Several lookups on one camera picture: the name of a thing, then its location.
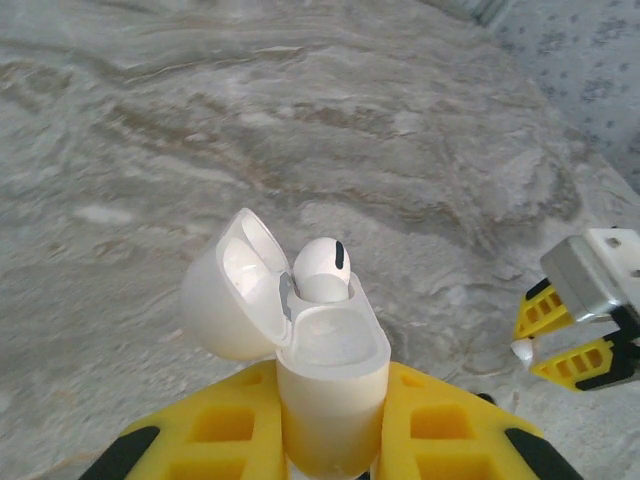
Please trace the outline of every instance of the patterned wallpaper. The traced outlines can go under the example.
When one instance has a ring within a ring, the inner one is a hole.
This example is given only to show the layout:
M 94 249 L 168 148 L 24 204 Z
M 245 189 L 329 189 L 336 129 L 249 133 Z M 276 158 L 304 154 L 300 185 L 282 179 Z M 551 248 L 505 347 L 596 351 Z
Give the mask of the patterned wallpaper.
M 640 192 L 640 0 L 519 0 L 495 32 Z

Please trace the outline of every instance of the marble surface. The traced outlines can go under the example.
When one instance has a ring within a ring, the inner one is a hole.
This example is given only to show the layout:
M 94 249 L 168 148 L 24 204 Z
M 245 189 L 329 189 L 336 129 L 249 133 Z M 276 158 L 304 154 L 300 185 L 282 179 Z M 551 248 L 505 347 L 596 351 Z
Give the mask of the marble surface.
M 243 365 L 183 335 L 187 266 L 242 206 L 293 260 L 344 241 L 394 359 L 637 479 L 640 389 L 509 351 L 538 259 L 640 199 L 478 27 L 409 0 L 0 0 L 0 475 L 73 478 Z

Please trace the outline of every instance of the yellow plastic mount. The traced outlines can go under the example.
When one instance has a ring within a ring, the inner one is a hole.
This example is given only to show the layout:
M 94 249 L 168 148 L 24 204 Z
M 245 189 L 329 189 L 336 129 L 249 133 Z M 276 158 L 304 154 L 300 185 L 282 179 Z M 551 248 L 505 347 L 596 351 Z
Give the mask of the yellow plastic mount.
M 514 340 L 551 333 L 574 323 L 573 317 L 562 303 L 553 285 L 549 285 L 531 300 L 523 297 Z
M 576 383 L 604 375 L 611 370 L 611 347 L 613 342 L 599 338 L 533 365 L 530 372 L 579 392 L 581 390 L 576 388 Z
M 132 424 L 160 433 L 127 480 L 288 480 L 275 361 Z M 535 480 L 505 430 L 540 432 L 489 402 L 392 363 L 379 480 Z

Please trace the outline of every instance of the white earbud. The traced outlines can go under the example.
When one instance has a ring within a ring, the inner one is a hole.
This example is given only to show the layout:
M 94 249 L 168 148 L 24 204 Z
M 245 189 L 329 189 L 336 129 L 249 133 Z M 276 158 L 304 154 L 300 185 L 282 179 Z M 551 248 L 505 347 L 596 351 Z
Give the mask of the white earbud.
M 344 245 L 334 238 L 312 240 L 293 263 L 293 281 L 300 298 L 313 303 L 349 299 L 351 262 Z

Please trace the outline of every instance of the gray marble countertop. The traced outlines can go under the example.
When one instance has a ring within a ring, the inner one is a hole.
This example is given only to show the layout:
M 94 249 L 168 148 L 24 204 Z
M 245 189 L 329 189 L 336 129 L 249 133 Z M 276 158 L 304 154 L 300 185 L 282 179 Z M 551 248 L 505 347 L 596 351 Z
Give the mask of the gray marble countertop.
M 73 478 L 238 371 L 176 292 L 246 206 L 329 235 L 394 359 L 492 394 L 586 479 L 640 478 L 638 385 L 509 342 L 539 257 L 640 199 L 481 29 L 409 0 L 0 0 L 0 476 Z

